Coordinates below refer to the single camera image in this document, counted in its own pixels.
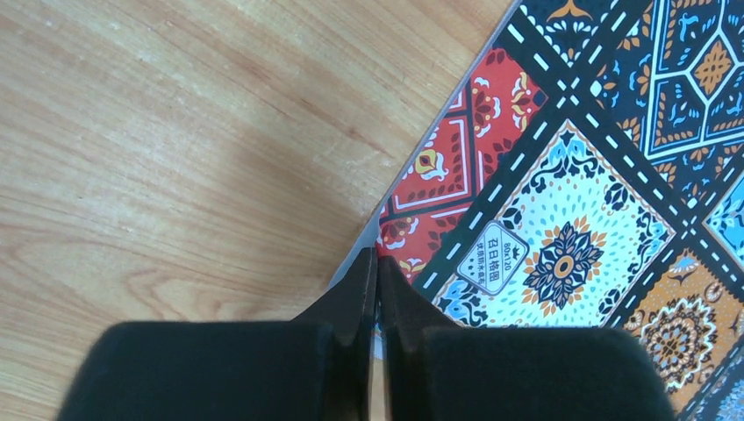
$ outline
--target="wooden surface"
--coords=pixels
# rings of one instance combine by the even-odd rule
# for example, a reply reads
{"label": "wooden surface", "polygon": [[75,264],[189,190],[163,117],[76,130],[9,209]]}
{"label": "wooden surface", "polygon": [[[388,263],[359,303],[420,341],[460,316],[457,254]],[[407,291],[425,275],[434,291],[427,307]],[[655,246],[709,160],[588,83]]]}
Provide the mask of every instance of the wooden surface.
{"label": "wooden surface", "polygon": [[312,303],[508,3],[0,1],[0,419],[120,320]]}

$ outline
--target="patterned cloth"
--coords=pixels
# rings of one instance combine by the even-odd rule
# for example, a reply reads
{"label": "patterned cloth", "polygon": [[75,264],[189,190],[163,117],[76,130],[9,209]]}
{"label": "patterned cloth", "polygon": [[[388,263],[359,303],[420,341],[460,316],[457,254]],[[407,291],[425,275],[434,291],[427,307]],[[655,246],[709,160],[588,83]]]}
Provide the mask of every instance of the patterned cloth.
{"label": "patterned cloth", "polygon": [[744,419],[744,1],[525,0],[383,207],[466,326],[617,326]]}

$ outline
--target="wood grain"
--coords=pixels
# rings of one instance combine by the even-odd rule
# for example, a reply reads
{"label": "wood grain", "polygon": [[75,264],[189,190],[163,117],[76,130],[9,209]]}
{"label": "wood grain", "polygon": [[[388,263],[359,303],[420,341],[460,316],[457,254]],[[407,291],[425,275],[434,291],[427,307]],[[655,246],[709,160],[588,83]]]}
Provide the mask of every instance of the wood grain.
{"label": "wood grain", "polygon": [[0,419],[120,320],[309,305],[508,3],[0,1]]}

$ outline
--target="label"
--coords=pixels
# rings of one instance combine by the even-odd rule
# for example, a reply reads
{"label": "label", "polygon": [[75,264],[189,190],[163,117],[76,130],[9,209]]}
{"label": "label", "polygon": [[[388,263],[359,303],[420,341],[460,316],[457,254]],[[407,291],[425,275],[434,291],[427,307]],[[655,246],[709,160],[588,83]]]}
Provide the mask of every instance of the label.
{"label": "label", "polygon": [[489,222],[457,273],[487,294],[501,292],[527,256],[529,246],[496,221]]}

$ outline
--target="rug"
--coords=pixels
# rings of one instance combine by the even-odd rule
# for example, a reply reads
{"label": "rug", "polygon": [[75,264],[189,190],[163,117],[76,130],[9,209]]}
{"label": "rug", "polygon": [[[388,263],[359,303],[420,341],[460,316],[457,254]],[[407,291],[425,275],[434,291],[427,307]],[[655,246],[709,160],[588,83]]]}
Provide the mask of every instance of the rug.
{"label": "rug", "polygon": [[744,419],[744,1],[525,0],[379,219],[457,323],[610,326]]}

